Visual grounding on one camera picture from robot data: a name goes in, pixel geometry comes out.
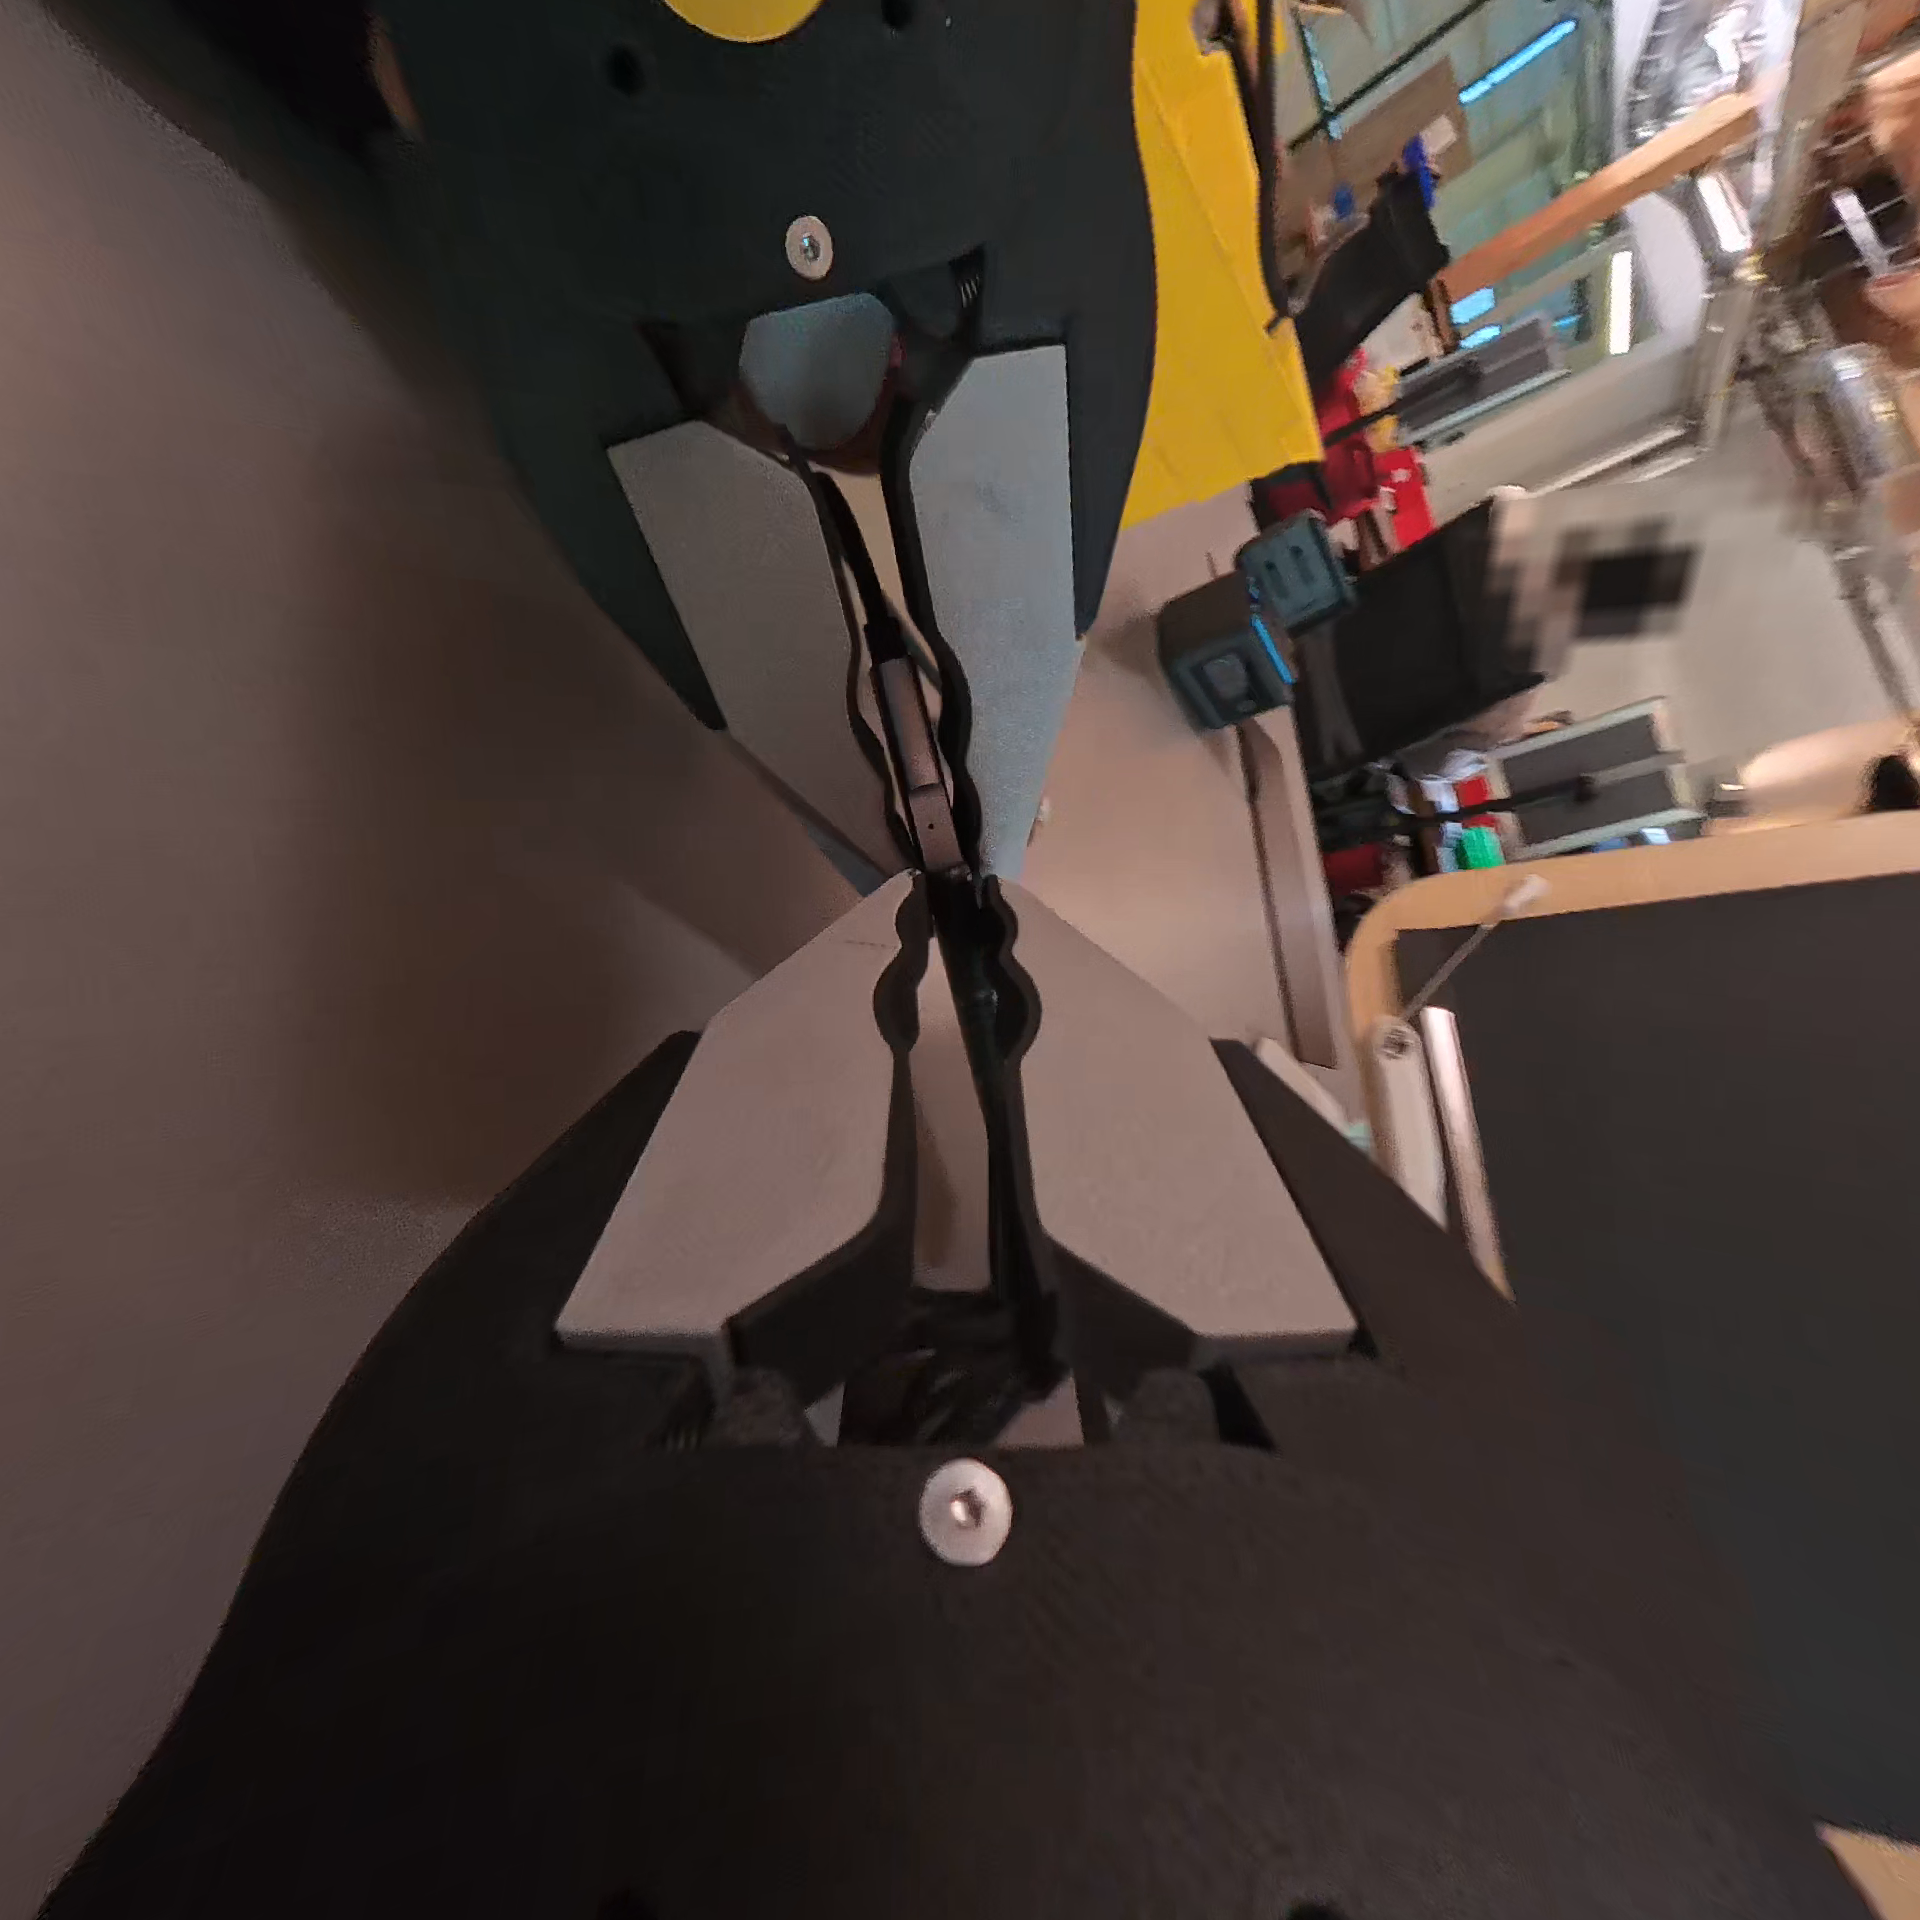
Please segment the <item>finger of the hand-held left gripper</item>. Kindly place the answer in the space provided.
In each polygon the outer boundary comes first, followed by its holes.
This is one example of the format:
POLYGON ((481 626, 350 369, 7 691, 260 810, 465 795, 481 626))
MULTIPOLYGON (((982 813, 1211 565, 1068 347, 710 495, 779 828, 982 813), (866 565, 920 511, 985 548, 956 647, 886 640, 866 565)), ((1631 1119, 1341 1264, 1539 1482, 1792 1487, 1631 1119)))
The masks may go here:
POLYGON ((734 749, 853 883, 910 860, 864 697, 864 641, 806 479, 708 422, 608 449, 734 749))
POLYGON ((1079 671, 1068 348, 974 359, 902 481, 933 634, 965 691, 979 865, 1022 883, 1079 671))

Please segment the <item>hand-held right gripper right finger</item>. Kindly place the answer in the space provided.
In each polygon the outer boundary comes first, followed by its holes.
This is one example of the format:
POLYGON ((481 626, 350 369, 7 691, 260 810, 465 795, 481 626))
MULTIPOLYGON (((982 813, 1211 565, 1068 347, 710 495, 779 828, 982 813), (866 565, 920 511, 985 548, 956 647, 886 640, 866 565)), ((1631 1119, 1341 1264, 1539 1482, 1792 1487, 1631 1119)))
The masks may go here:
POLYGON ((1094 1386, 1329 1357, 1356 1315, 1211 1037, 1161 992, 991 879, 1001 1106, 1018 1248, 1094 1386))

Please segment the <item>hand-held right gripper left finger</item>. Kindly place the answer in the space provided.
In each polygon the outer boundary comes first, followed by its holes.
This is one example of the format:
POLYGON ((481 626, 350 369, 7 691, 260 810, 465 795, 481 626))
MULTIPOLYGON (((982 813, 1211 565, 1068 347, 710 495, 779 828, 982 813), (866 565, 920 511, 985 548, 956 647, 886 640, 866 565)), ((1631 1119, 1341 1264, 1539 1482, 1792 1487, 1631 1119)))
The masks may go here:
POLYGON ((911 1282, 910 1054, 925 879, 847 908, 696 1037, 555 1336, 688 1362, 726 1396, 768 1375, 814 1407, 889 1343, 911 1282))

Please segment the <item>yellow plastic bin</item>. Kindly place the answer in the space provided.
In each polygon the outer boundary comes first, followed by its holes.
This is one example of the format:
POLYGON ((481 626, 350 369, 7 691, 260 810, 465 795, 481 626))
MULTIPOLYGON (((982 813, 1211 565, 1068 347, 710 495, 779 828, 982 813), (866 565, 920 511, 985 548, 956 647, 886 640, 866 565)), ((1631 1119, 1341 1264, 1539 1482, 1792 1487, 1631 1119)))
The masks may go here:
POLYGON ((1279 242, 1279 13, 1279 5, 1136 7, 1157 347, 1123 531, 1314 465, 1324 449, 1279 242))

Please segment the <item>dark battery charger case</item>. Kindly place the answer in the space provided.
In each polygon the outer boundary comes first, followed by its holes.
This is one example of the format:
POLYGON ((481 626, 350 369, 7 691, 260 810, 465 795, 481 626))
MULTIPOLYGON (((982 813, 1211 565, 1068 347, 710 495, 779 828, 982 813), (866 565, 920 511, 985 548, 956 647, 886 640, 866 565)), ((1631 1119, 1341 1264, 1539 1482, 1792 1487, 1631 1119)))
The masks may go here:
POLYGON ((1227 732, 1289 708, 1304 641, 1356 605, 1329 528, 1318 511, 1247 541, 1209 583, 1171 595, 1157 616, 1166 684, 1200 732, 1227 732))

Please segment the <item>black office chair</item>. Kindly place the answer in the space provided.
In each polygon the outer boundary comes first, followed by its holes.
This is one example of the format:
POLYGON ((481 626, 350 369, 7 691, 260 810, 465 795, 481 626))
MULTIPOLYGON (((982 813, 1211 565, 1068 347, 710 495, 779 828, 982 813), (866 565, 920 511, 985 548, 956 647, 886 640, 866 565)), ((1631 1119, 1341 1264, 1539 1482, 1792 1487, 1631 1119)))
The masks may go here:
POLYGON ((1359 573, 1353 603, 1292 640, 1292 713, 1308 780, 1483 723, 1548 681, 1526 605, 1526 495, 1501 487, 1359 573))

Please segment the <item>white-tipped metal stylus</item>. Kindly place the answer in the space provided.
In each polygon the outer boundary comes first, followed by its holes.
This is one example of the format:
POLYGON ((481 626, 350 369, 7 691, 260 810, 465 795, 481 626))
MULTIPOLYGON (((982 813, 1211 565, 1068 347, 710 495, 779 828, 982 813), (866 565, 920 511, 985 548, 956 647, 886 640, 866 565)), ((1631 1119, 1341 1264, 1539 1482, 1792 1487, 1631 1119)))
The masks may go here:
POLYGON ((1469 930, 1448 959, 1403 1001, 1403 1026, 1412 1027, 1420 1014, 1453 984, 1453 975, 1509 924, 1532 911, 1548 897, 1545 876, 1521 876, 1501 898, 1469 930))

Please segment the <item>wood-framed black board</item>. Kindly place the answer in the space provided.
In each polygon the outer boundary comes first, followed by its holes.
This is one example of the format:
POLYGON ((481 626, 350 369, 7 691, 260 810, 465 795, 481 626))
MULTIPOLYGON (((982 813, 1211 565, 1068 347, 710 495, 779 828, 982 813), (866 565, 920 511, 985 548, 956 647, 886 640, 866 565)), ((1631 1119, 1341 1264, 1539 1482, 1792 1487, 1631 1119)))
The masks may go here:
POLYGON ((1817 1821, 1916 1845, 1916 813, 1532 862, 1440 984, 1501 1282, 1618 1362, 1817 1821))

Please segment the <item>grey framed screen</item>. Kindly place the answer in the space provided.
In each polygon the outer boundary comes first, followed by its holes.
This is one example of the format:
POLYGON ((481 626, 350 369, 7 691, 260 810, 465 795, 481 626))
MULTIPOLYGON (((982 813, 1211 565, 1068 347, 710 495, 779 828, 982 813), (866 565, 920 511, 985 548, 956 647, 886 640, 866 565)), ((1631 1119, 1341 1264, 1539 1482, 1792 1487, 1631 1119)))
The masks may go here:
POLYGON ((1667 701, 1514 738, 1486 759, 1512 862, 1661 846, 1707 828, 1667 701))

